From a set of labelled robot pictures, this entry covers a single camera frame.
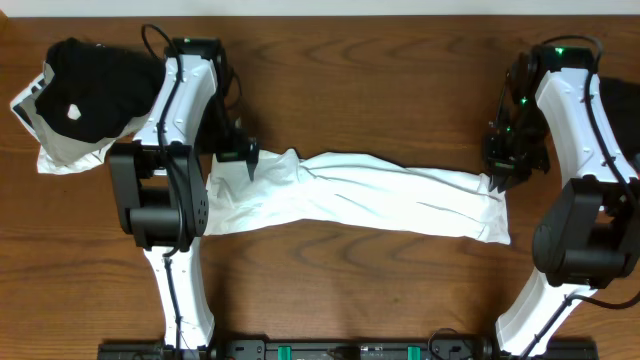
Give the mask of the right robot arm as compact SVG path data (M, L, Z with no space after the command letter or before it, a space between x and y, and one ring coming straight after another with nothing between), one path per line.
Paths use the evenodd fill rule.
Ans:
M590 342L554 333L597 291L629 276L639 259L639 168L624 154L601 99L601 42L545 40L507 71L483 140L493 190L558 163L562 189L532 240L534 269L495 323L496 359L593 359Z

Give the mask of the white Mr Robot t-shirt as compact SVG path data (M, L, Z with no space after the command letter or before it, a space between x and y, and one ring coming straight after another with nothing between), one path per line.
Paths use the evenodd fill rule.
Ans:
M298 220L510 243L504 194L485 174L404 168L368 154L261 151L254 175L213 162L206 234L226 235Z

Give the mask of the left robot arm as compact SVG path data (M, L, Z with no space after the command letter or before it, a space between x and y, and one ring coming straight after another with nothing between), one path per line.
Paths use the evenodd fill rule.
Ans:
M230 119L225 98L236 74L218 39L174 38L165 77L146 124L109 151L119 221L152 267L166 332L140 356L203 359L214 316L206 302L200 241L210 214L202 154L241 162L253 174L260 147Z

